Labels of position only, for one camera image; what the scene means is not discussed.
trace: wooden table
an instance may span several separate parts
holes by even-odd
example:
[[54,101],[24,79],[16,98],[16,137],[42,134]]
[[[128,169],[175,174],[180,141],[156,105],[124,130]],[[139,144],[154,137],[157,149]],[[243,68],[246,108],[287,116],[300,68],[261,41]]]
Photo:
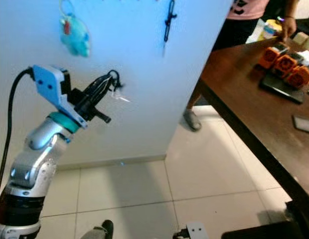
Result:
[[[292,121],[292,115],[309,118],[309,95],[298,105],[258,86],[265,71],[255,65],[274,43],[212,52],[198,87],[309,219],[309,133],[295,129]],[[292,41],[289,45],[297,48]]]

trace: human hand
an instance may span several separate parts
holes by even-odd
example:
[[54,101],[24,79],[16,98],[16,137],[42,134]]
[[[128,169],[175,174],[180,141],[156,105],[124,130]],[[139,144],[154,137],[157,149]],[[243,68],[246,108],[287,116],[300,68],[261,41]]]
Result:
[[283,42],[286,42],[288,37],[291,36],[297,29],[296,21],[294,17],[286,16],[282,23],[282,35]]

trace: black shorts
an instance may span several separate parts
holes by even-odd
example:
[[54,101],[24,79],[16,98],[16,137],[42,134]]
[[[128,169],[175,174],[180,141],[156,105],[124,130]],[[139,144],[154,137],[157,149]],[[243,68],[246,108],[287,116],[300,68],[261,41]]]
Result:
[[258,19],[226,19],[219,33],[219,36],[214,43],[212,51],[244,44],[248,37],[253,33],[257,23]]

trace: gray sandal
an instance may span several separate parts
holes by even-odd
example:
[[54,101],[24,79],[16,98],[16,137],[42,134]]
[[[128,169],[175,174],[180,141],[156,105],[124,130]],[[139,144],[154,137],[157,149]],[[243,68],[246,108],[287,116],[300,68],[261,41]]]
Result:
[[202,128],[198,116],[192,110],[186,109],[183,117],[192,131],[199,131]]

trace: hanging keychain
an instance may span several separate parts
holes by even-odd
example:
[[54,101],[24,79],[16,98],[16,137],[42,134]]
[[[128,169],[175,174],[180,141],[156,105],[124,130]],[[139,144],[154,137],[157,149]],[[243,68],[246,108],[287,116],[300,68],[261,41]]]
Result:
[[[67,2],[71,8],[69,13],[63,10],[63,3]],[[74,7],[70,0],[59,0],[59,11],[62,15],[61,42],[65,44],[72,55],[88,57],[90,54],[89,33],[85,24],[74,14]]]
[[168,38],[169,38],[171,20],[175,19],[177,17],[177,14],[173,14],[173,9],[174,9],[174,0],[171,0],[171,2],[169,4],[168,18],[165,21],[163,57],[164,57],[164,54],[165,54],[165,44],[168,42]]

